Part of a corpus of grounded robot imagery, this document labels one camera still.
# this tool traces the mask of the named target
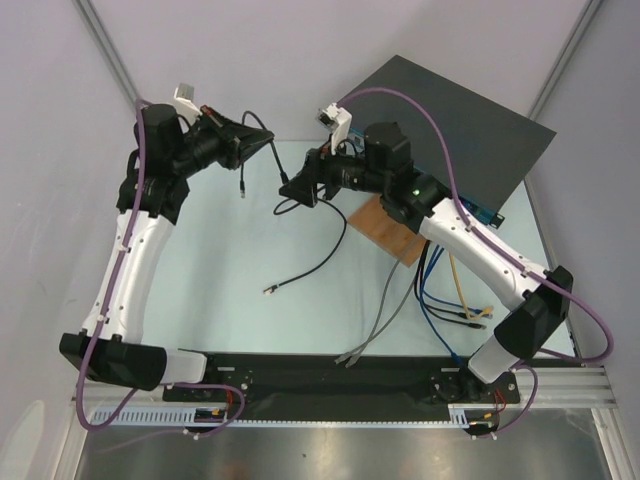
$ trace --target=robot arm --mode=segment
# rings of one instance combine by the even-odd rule
[[[328,125],[332,130],[338,127],[337,123]],[[309,207],[317,202],[318,183],[326,186],[327,199],[341,188],[380,194],[389,216],[459,258],[511,312],[496,327],[491,339],[469,359],[467,368],[473,376],[489,384],[520,360],[532,358],[564,321],[569,305],[564,297],[526,273],[535,272],[566,290],[573,284],[571,274],[563,267],[547,272],[519,255],[487,227],[474,223],[473,226],[518,258],[526,267],[525,273],[486,247],[460,218],[448,189],[414,168],[410,143],[397,124],[370,125],[365,131],[363,153],[334,154],[333,143],[309,150],[300,173],[281,187],[280,193]]]
[[[189,194],[187,179],[214,162],[234,170],[273,140],[268,130],[233,122],[213,109],[195,107],[193,87],[180,85],[171,105],[147,106],[143,112],[146,140],[145,178],[140,210],[128,246],[125,230],[138,189],[138,150],[129,157],[127,177],[120,186],[116,237],[98,296],[79,334],[64,334],[60,352],[79,368],[90,337],[102,329],[89,360],[92,380],[152,390],[160,384],[199,382],[206,357],[183,350],[142,345],[144,309],[162,249]],[[180,117],[189,123],[182,131]],[[139,142],[138,129],[134,134]],[[103,316],[101,304],[122,252],[113,294]]]

